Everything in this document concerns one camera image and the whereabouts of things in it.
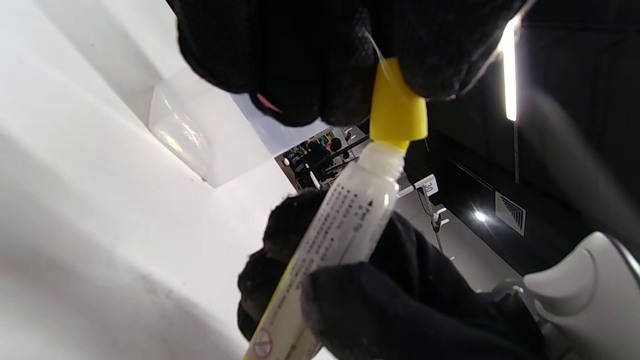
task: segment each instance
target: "yellow stripe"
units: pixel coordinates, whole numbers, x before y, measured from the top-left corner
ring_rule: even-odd
[[[289,272],[291,270],[291,267],[293,266],[294,263],[294,257],[291,258],[291,260],[289,261],[289,264],[287,265],[287,268],[284,269],[284,273],[282,274],[282,277],[280,278],[280,281],[278,281],[278,286],[276,286],[276,290],[274,290],[273,295],[271,296],[271,300],[269,300],[269,304],[267,305],[267,309],[264,311],[264,314],[262,314],[262,318],[260,319],[260,322],[258,323],[258,327],[255,328],[255,332],[253,332],[253,336],[251,337],[251,341],[249,342],[249,349],[244,353],[244,357],[243,360],[250,360],[251,359],[251,348],[252,348],[252,344],[253,342],[255,342],[255,335],[258,333],[258,330],[260,330],[261,328],[263,328],[264,326],[264,322],[266,322],[267,320],[267,314],[269,314],[269,311],[271,310],[271,305],[273,305],[273,301],[276,298],[276,295],[278,295],[278,291],[280,290],[280,286],[284,283],[285,279],[287,278],[287,276],[289,275]]]

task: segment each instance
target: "glove finger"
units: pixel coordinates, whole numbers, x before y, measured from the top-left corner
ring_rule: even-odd
[[[286,198],[271,212],[262,237],[264,250],[271,259],[289,263],[325,195],[326,192],[318,190],[305,191]]]
[[[267,257],[266,252],[261,249],[249,257],[240,273],[237,285],[241,298],[237,321],[238,327],[247,339],[251,338],[262,318],[285,267],[284,264]]]
[[[407,85],[432,100],[468,90],[482,76],[516,14],[533,0],[400,0],[394,48]]]
[[[317,14],[295,0],[261,1],[259,8],[264,46],[252,101],[286,126],[310,124],[320,116],[321,101]]]
[[[225,91],[249,91],[261,62],[256,0],[174,0],[172,5],[189,66]]]
[[[378,55],[367,36],[371,16],[360,1],[328,0],[319,4],[325,26],[318,33],[323,65],[322,120],[347,126],[371,111]]]
[[[367,263],[305,279],[301,308],[316,338],[347,359],[532,359],[522,349],[411,299]]]

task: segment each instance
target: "white tube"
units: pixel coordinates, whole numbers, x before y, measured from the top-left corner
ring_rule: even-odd
[[[302,280],[322,266],[366,261],[394,209],[404,151],[371,142],[327,193],[251,339],[245,360],[307,360],[319,344],[300,310]]]

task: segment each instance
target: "air vent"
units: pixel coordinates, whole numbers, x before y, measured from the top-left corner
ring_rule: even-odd
[[[495,216],[522,236],[524,236],[526,215],[526,210],[521,206],[509,200],[509,198],[503,194],[495,192]]]

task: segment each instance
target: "yellow cap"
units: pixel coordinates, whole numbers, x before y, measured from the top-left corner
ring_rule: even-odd
[[[411,141],[427,137],[425,100],[406,86],[397,58],[378,64],[369,130],[372,140],[404,151]]]

